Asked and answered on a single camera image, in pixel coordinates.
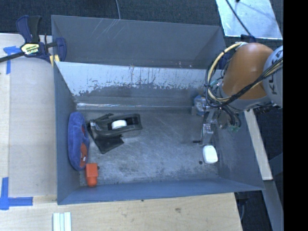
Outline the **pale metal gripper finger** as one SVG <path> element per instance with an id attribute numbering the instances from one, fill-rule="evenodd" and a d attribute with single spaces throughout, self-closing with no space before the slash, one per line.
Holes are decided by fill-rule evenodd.
<path id="1" fill-rule="evenodd" d="M 212 143 L 212 137 L 214 135 L 215 124 L 205 120 L 202 124 L 202 145 L 210 145 Z"/>
<path id="2" fill-rule="evenodd" d="M 192 115 L 203 116 L 206 111 L 206 99 L 205 97 L 198 95 L 193 99 Z"/>

